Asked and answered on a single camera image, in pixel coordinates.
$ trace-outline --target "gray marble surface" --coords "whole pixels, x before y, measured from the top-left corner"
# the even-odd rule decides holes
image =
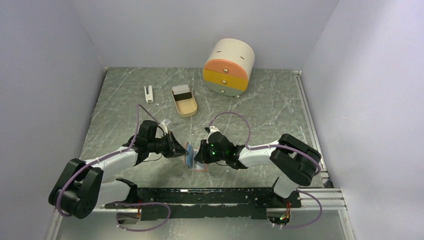
[[[177,114],[171,88],[192,87],[198,109],[196,115],[182,118]],[[144,86],[153,86],[154,103],[146,103]],[[296,80],[290,70],[254,69],[248,88],[240,98],[209,91],[201,68],[111,67],[108,69],[81,159],[92,159],[112,152],[134,134],[136,104],[144,105],[159,121],[171,120],[168,129],[184,145],[195,148],[205,139],[204,127],[218,113],[234,111],[244,115],[252,129],[249,145],[278,140],[283,133],[312,145]],[[140,122],[150,119],[140,109]],[[225,114],[214,123],[230,141],[243,144],[248,129],[235,115]],[[182,157],[143,162],[119,172],[139,187],[270,187],[281,174],[274,165],[260,165],[235,170],[209,164],[208,172],[187,168]],[[311,187],[322,188],[321,177],[314,177]]]

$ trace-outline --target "wall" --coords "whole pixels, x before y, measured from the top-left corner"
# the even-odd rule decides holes
[[[341,0],[303,69],[358,240],[423,239],[424,2]]]
[[[0,1],[0,239],[43,239],[104,68],[67,0]]]
[[[109,67],[203,67],[223,38],[255,67],[300,70],[338,0],[72,0]]]

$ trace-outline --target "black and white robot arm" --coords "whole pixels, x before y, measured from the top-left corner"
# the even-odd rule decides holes
[[[206,131],[207,139],[201,141],[195,161],[204,164],[225,161],[233,169],[274,164],[282,173],[272,191],[281,198],[288,198],[300,186],[309,186],[321,170],[321,154],[290,134],[285,133],[268,144],[247,148],[234,145],[214,126],[207,127]]]
[[[158,128],[165,129],[162,137],[156,137]],[[150,153],[162,154],[165,158],[187,154],[173,133],[167,131],[166,125],[160,127],[155,121],[143,121],[131,146],[132,140],[133,137],[118,148],[117,151],[120,153],[103,161],[99,161],[102,157],[86,161],[77,158],[70,160],[51,191],[48,202],[56,206],[60,191],[71,177],[85,165],[97,162],[79,174],[66,188],[60,201],[60,208],[76,218],[83,219],[96,206],[113,202],[136,203],[138,200],[136,184],[123,178],[112,182],[106,181],[119,171],[142,163]]]

